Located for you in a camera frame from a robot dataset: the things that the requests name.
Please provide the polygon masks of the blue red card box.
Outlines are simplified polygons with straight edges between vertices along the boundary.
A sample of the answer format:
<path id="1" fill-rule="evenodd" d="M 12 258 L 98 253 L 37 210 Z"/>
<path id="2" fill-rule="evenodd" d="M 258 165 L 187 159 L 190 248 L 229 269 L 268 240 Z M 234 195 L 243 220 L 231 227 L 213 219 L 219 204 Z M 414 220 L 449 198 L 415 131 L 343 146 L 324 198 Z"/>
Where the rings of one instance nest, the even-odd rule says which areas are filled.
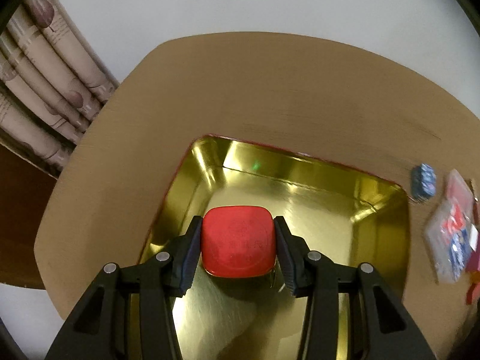
<path id="1" fill-rule="evenodd" d="M 456 199 L 443 199 L 428 220 L 425 243 L 436 281 L 453 284 L 465 272 L 473 252 L 473 223 Z"/>

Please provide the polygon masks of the red square box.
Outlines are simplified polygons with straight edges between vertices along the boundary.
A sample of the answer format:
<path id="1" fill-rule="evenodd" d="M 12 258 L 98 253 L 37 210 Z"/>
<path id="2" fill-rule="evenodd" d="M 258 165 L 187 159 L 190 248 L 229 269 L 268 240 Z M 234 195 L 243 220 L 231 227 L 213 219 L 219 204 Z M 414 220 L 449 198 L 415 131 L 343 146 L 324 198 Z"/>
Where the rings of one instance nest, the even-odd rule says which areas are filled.
<path id="1" fill-rule="evenodd" d="M 270 212 L 255 205 L 210 209 L 202 220 L 202 265 L 223 279 L 267 275 L 276 262 L 276 233 Z"/>

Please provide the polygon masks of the pink sticky note block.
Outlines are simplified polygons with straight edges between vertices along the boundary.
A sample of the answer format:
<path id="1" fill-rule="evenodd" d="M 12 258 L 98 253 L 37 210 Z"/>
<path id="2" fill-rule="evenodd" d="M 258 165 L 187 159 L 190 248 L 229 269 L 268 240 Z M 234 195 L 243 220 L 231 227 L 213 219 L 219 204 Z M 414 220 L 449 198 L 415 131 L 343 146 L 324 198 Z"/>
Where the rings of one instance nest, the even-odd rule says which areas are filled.
<path id="1" fill-rule="evenodd" d="M 472 305 L 476 300 L 479 299 L 479 250 L 476 250 L 472 253 L 465 271 L 469 274 L 470 281 L 470 286 L 467 291 L 465 301 L 467 305 Z"/>

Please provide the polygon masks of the red gold-lined tin box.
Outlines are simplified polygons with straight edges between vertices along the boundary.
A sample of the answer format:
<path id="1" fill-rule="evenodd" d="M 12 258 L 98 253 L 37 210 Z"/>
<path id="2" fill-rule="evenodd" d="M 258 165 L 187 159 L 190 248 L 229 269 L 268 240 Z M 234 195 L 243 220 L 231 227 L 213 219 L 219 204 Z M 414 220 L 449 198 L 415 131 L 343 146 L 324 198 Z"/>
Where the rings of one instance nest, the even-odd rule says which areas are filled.
<path id="1" fill-rule="evenodd" d="M 267 146 L 204 137 L 174 175 L 143 257 L 218 206 L 261 206 L 284 217 L 312 250 L 342 265 L 370 263 L 395 294 L 404 292 L 410 224 L 406 193 L 396 184 Z M 173 302 L 182 357 L 295 359 L 306 304 L 279 271 L 238 282 L 199 267 L 192 287 Z"/>

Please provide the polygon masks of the clear case with pink card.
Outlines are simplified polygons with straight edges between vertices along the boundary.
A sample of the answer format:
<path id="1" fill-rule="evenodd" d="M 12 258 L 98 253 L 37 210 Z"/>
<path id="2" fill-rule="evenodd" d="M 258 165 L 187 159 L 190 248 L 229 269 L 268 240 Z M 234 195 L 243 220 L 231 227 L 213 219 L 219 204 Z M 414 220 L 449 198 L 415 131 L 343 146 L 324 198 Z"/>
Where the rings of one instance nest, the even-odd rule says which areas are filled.
<path id="1" fill-rule="evenodd" d="M 448 173 L 445 196 L 467 219 L 473 219 L 473 192 L 456 169 Z"/>

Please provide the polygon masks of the brown wooden furniture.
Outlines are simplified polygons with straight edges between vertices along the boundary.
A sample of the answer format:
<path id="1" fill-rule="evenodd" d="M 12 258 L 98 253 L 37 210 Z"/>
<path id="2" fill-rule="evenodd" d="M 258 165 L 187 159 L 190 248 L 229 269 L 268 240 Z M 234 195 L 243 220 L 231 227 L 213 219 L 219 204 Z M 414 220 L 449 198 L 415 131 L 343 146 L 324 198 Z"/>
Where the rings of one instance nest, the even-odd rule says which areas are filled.
<path id="1" fill-rule="evenodd" d="M 34 243 L 55 179 L 1 147 L 1 282 L 44 289 Z"/>

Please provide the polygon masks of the tan table cloth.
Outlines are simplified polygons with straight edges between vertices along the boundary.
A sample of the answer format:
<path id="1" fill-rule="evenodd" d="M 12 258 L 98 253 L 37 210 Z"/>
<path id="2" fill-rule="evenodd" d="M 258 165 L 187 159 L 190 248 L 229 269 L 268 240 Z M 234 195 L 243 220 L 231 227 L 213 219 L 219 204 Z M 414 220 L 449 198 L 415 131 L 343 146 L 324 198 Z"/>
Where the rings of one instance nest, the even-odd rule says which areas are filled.
<path id="1" fill-rule="evenodd" d="M 62 171 L 35 240 L 66 318 L 103 263 L 135 263 L 182 156 L 212 134 L 292 151 L 409 186 L 411 168 L 479 177 L 479 118 L 380 55 L 281 33 L 183 37 L 115 91 Z"/>

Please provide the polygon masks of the patterned beige curtain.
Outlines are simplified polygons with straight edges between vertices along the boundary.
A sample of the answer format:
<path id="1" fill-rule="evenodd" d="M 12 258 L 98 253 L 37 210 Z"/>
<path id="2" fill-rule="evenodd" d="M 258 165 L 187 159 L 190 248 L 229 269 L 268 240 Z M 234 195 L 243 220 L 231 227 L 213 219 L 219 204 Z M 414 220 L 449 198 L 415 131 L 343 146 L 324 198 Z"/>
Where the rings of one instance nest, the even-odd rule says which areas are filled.
<path id="1" fill-rule="evenodd" d="M 59 0 L 1 9 L 1 145 L 56 177 L 116 83 Z"/>

